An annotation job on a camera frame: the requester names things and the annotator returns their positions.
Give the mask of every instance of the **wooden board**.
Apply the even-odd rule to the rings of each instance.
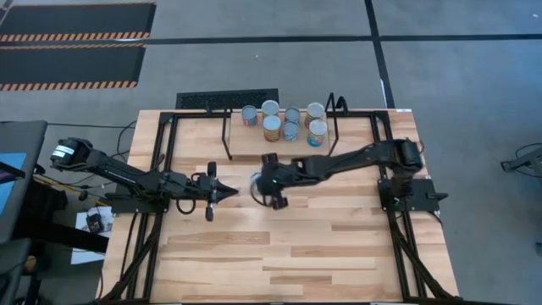
[[[231,114],[230,121],[230,153],[232,156],[261,156],[265,153],[277,153],[279,156],[295,157],[329,153],[329,137],[326,135],[320,147],[312,147],[307,143],[308,128],[305,127],[306,112],[301,112],[299,134],[296,141],[286,141],[282,135],[276,142],[268,142],[263,138],[262,112],[257,113],[257,125],[245,126],[241,113]],[[284,110],[279,112],[282,125],[285,122]]]
[[[158,116],[159,111],[140,112],[129,159],[140,169],[149,169]],[[390,120],[395,138],[419,141],[412,113],[390,110]],[[372,142],[368,119],[338,123],[340,139],[334,154]],[[205,171],[207,162],[215,160],[219,179],[240,193],[217,206],[212,223],[204,219],[204,202],[188,216],[171,206],[163,221],[151,302],[401,300],[376,167],[335,175],[318,186],[289,189],[285,194],[290,206],[273,211],[250,198],[249,177],[260,169],[260,159],[227,159],[220,140],[221,119],[182,119],[179,130],[183,132],[177,132],[173,170],[189,175]],[[426,174],[424,169],[420,177]],[[457,294],[439,223],[428,213],[411,216],[420,258],[448,292]],[[119,279],[131,218],[115,219],[103,265],[104,293]],[[137,297],[146,266],[139,273]],[[409,263],[406,269],[415,295]]]

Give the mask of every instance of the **metal can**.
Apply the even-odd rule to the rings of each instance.
[[[299,112],[298,108],[290,107],[287,108],[285,111],[285,122],[296,122],[299,124],[299,117],[301,113]]]
[[[299,133],[299,125],[294,121],[285,122],[282,128],[282,134],[285,140],[295,141],[297,140],[297,134]]]
[[[321,103],[310,103],[307,106],[307,116],[305,117],[305,127],[311,124],[315,119],[321,119],[324,116],[324,106]]]
[[[263,137],[266,141],[278,141],[280,139],[280,118],[276,115],[268,115],[263,119]]]
[[[254,126],[257,124],[257,109],[252,105],[246,105],[241,110],[241,116],[243,117],[243,124],[245,126]]]
[[[279,104],[274,100],[267,100],[262,104],[262,113],[265,118],[268,115],[279,115]]]
[[[319,147],[324,143],[328,133],[328,124],[321,119],[315,119],[308,127],[307,142],[312,147]]]

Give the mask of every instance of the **black floor mat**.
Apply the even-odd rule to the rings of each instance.
[[[146,38],[155,11],[155,3],[13,6],[0,42]]]
[[[0,90],[132,88],[144,55],[140,43],[0,47]]]
[[[252,105],[261,108],[267,100],[279,102],[279,89],[209,91],[177,93],[176,109],[243,108]]]

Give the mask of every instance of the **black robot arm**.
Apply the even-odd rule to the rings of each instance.
[[[279,163],[276,153],[263,155],[262,161],[262,173],[255,184],[263,195],[263,204],[274,209],[288,205],[281,194],[286,187],[314,186],[334,174],[372,165],[384,165],[394,172],[393,193],[403,199],[411,192],[412,177],[423,168],[418,147],[410,140],[381,141],[333,157],[294,158],[290,164]]]
[[[109,157],[92,147],[87,140],[68,138],[58,141],[51,156],[58,170],[89,172],[126,187],[129,197],[141,202],[173,200],[207,200],[207,220],[213,220],[213,206],[234,196],[237,190],[223,185],[216,178],[216,163],[209,163],[207,173],[195,173],[194,180],[176,172],[145,172]],[[124,194],[107,194],[108,199],[125,199]]]

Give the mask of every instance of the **concrete floor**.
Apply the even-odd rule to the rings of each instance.
[[[378,0],[374,7],[381,35],[542,33],[536,0]],[[154,38],[369,33],[361,0],[158,0],[152,28]],[[461,295],[538,304],[540,183],[503,173],[499,162],[540,141],[542,42],[385,42],[383,48],[395,104],[413,109],[429,172],[437,190],[450,193],[442,219]],[[384,106],[371,42],[150,46],[135,89],[0,92],[0,120],[126,125],[141,109],[173,108],[177,92],[270,87],[279,88],[284,105],[324,102],[335,92],[351,108]],[[114,153],[118,133],[51,126],[40,163],[48,165],[56,140],[66,136]],[[122,148],[130,139],[131,131]],[[48,173],[63,181],[81,177]],[[68,272],[60,263],[41,293],[55,304],[89,301],[99,268]]]

